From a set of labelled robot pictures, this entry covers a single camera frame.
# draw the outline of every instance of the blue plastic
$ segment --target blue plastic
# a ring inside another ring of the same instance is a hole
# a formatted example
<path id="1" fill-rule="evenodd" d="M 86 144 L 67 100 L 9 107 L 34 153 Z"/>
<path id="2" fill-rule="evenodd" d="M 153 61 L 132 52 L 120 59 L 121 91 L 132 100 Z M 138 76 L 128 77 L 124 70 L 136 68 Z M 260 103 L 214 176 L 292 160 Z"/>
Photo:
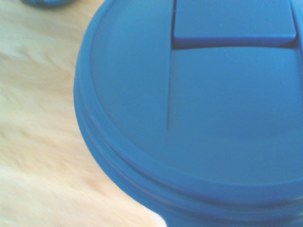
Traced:
<path id="1" fill-rule="evenodd" d="M 38 7 L 58 7 L 71 3 L 73 0 L 21 0 L 21 1 Z"/>
<path id="2" fill-rule="evenodd" d="M 174 47 L 287 46 L 296 31 L 289 0 L 177 0 Z"/>
<path id="3" fill-rule="evenodd" d="M 297 39 L 174 50 L 174 1 L 106 0 L 79 52 L 81 133 L 169 227 L 302 227 L 303 3 Z"/>

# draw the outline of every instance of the travel mug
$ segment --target travel mug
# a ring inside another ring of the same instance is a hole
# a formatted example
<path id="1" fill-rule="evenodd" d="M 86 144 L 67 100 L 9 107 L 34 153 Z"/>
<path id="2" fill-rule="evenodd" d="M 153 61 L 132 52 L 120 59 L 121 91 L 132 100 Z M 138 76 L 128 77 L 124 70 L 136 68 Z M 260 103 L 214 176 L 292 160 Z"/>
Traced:
<path id="1" fill-rule="evenodd" d="M 168 227 L 302 227 L 303 2 L 106 0 L 74 103 L 93 157 Z"/>

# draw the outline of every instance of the blue cup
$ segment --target blue cup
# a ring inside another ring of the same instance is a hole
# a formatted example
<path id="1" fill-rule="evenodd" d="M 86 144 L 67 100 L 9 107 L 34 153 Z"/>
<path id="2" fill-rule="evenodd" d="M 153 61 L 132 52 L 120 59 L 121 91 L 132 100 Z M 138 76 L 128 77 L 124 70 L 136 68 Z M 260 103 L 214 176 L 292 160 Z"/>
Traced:
<path id="1" fill-rule="evenodd" d="M 106 0 L 76 65 L 83 138 L 168 227 L 301 227 L 302 37 L 300 0 Z"/>

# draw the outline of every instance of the light wood surface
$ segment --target light wood surface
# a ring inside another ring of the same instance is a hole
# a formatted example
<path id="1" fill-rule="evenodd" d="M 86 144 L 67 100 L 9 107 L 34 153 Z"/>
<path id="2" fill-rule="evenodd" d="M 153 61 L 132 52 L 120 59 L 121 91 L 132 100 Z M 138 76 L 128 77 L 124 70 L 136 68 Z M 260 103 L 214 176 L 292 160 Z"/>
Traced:
<path id="1" fill-rule="evenodd" d="M 0 0 L 0 227 L 154 227 L 103 173 L 73 106 L 75 62 L 103 0 Z"/>

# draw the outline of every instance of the wooden table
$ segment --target wooden table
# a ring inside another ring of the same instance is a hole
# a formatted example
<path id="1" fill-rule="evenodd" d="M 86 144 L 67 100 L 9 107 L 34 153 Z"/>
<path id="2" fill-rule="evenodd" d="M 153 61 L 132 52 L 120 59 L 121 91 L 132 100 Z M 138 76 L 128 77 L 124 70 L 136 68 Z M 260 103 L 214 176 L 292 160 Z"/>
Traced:
<path id="1" fill-rule="evenodd" d="M 97 165 L 77 125 L 75 62 L 103 0 L 0 0 L 0 226 L 153 227 Z"/>

